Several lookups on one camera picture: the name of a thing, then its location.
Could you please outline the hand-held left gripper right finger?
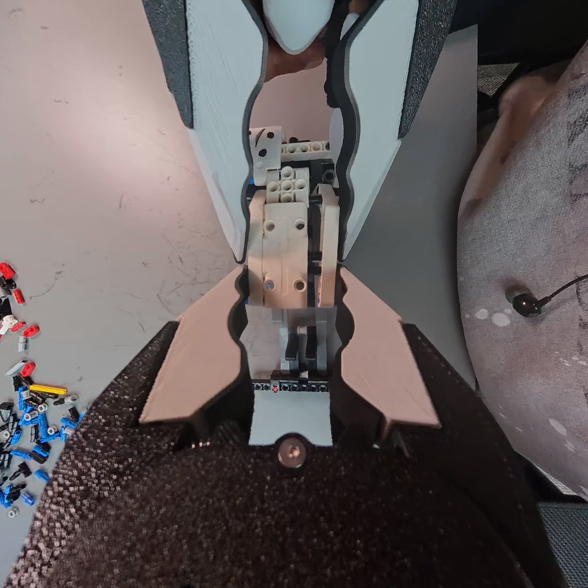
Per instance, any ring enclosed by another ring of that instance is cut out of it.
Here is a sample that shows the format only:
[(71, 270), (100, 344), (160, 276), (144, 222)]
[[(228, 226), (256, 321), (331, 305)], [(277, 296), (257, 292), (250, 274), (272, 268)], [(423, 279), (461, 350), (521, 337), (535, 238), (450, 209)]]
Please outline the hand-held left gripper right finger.
[(358, 433), (378, 445), (401, 426), (441, 430), (401, 317), (349, 269), (337, 270), (335, 302), (341, 344), (330, 375), (334, 441)]

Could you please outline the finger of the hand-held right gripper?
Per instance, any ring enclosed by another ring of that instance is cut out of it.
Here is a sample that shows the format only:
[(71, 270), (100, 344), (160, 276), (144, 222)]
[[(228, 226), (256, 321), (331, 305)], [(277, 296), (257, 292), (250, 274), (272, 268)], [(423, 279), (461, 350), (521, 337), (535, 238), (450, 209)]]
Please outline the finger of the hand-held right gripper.
[(249, 122), (266, 79), (268, 34), (249, 1), (186, 4), (190, 142), (234, 259), (244, 263), (253, 172)]
[(376, 1), (334, 50), (331, 80), (343, 125), (335, 165), (340, 261), (349, 254), (401, 144), (417, 11), (417, 1)]

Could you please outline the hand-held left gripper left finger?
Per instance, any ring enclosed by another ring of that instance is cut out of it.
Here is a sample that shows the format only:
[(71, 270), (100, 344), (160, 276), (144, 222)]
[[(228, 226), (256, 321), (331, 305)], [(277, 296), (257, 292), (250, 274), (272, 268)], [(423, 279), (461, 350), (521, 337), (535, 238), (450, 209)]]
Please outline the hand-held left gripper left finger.
[(236, 268), (189, 307), (157, 373), (140, 424), (189, 423), (199, 440), (232, 420), (249, 439), (253, 384), (240, 340), (247, 326), (247, 268)]

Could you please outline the brick-built truck chassis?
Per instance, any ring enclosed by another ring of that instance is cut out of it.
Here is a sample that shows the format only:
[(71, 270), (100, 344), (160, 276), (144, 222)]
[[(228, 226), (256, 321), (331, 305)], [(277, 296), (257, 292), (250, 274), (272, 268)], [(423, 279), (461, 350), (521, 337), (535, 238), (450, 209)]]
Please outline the brick-built truck chassis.
[(329, 391), (338, 339), (334, 307), (316, 306), (320, 275), (319, 184), (336, 174), (327, 141), (284, 142), (282, 128), (249, 129), (253, 174), (247, 188), (247, 266), (252, 306), (263, 306), (278, 325), (280, 366), (254, 389)]

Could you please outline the grey desk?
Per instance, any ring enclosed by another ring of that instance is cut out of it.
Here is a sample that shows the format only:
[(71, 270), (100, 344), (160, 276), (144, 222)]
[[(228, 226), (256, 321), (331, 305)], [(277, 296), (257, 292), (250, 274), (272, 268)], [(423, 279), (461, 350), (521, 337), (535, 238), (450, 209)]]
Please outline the grey desk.
[[(476, 66), (477, 28), (452, 33), (346, 261), (470, 386), (454, 241)], [(1, 260), (40, 326), (35, 380), (80, 412), (234, 269), (141, 1), (1, 1)]]

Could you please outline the person's right hand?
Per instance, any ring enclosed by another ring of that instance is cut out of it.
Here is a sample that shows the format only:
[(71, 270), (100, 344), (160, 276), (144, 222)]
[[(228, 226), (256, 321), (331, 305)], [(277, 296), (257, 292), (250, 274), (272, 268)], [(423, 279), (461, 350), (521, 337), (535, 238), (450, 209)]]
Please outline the person's right hand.
[(292, 55), (269, 38), (268, 64), (265, 83), (283, 75), (294, 74), (302, 70), (313, 70), (325, 59), (325, 43), (316, 38), (304, 51)]

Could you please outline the grey bleached hoodie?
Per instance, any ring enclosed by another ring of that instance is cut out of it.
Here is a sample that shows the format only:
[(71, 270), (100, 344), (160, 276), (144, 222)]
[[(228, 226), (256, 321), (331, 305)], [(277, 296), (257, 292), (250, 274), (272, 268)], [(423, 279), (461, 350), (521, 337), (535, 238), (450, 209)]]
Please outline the grey bleached hoodie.
[(512, 83), (458, 213), (458, 290), (483, 400), (515, 450), (587, 500), (587, 44)]

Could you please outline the black clip-on microphone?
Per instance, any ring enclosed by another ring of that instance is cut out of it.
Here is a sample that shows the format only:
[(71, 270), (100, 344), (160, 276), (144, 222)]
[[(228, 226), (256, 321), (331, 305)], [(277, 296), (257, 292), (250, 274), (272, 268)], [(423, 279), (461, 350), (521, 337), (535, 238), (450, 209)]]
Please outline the black clip-on microphone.
[(525, 318), (541, 314), (541, 301), (527, 287), (511, 285), (505, 292), (505, 297), (513, 310)]

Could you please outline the pile of blue black brick pins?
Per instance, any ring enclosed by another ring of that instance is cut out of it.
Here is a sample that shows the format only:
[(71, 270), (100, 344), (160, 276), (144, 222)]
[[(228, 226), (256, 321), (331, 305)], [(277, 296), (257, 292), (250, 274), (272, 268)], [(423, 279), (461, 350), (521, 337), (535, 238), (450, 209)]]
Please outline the pile of blue black brick pins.
[(28, 483), (48, 483), (53, 445), (65, 443), (84, 416), (77, 393), (50, 396), (31, 392), (28, 387), (37, 384), (35, 369), (36, 364), (25, 358), (5, 372), (15, 393), (13, 400), (1, 402), (1, 510), (6, 517), (11, 505), (36, 504), (38, 491), (28, 489)]

